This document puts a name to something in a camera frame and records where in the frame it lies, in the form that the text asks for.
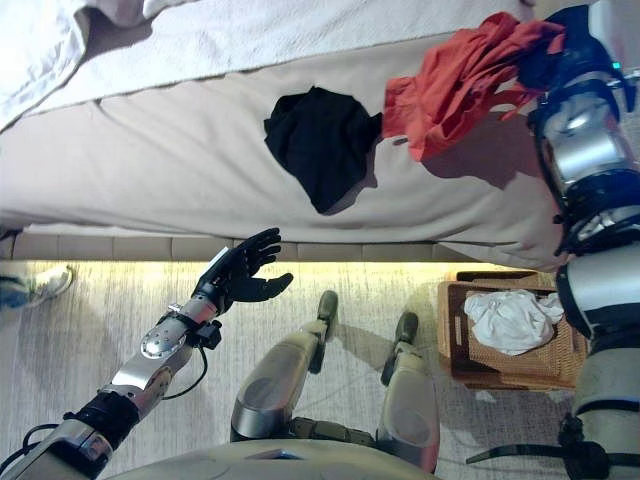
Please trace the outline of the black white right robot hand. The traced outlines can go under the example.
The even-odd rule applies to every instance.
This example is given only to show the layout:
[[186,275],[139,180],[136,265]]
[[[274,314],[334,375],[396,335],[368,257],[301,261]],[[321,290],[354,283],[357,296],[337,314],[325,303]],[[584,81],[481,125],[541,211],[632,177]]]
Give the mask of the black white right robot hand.
[[623,80],[604,45],[590,33],[586,4],[561,9],[544,21],[564,28],[562,46],[558,53],[552,53],[551,42],[544,41],[521,57],[517,63],[517,81],[521,85],[552,91],[592,72]]

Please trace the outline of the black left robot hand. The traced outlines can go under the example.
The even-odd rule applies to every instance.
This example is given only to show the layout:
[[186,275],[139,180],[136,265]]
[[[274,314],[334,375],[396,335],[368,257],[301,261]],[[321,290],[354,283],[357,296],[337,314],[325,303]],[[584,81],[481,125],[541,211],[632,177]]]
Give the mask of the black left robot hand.
[[264,265],[276,261],[280,242],[280,229],[275,227],[225,251],[201,275],[192,297],[208,299],[222,314],[234,302],[257,303],[280,295],[293,281],[291,273],[271,279],[256,277]]

